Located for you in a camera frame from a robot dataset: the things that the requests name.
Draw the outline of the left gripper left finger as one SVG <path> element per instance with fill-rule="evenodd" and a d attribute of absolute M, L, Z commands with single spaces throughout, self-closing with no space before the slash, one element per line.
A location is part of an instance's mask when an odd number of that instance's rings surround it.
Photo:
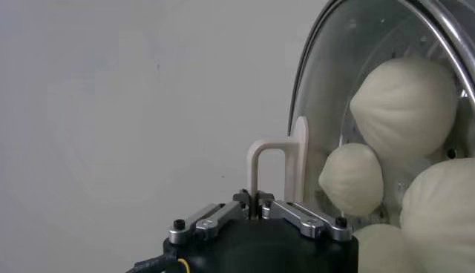
<path fill-rule="evenodd" d="M 228 203 L 210 203 L 185 219 L 176 219 L 168 230 L 168 240 L 185 245 L 195 234 L 203 240 L 213 239 L 229 221 L 250 218 L 251 199 L 249 192 L 241 189 Z"/>

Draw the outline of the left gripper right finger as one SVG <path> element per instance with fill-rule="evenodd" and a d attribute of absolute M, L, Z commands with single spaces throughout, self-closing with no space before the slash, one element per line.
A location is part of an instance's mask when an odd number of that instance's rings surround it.
<path fill-rule="evenodd" d="M 318 239 L 327 236 L 334 241 L 351 241 L 353 230 L 344 217 L 331 217 L 321 211 L 311 211 L 301 203 L 276 200 L 272 194 L 258 192 L 258 212 L 262 219 L 284 219 L 304 237 Z"/>

